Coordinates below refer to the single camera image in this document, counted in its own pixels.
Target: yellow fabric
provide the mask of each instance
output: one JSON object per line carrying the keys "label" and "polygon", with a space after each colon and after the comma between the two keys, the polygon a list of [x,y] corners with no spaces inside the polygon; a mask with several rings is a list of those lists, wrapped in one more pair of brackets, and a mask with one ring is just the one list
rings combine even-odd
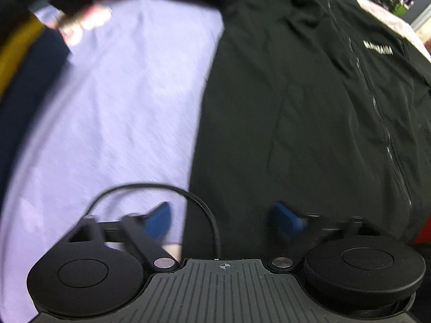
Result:
{"label": "yellow fabric", "polygon": [[0,98],[24,60],[28,49],[44,31],[44,25],[31,15],[0,48]]}

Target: red object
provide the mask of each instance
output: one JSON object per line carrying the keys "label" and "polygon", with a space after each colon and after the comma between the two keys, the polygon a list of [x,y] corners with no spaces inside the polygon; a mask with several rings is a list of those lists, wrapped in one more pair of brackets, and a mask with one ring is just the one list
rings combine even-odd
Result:
{"label": "red object", "polygon": [[428,220],[422,229],[422,231],[419,233],[419,235],[414,240],[415,244],[418,243],[431,243],[431,217],[428,217]]}

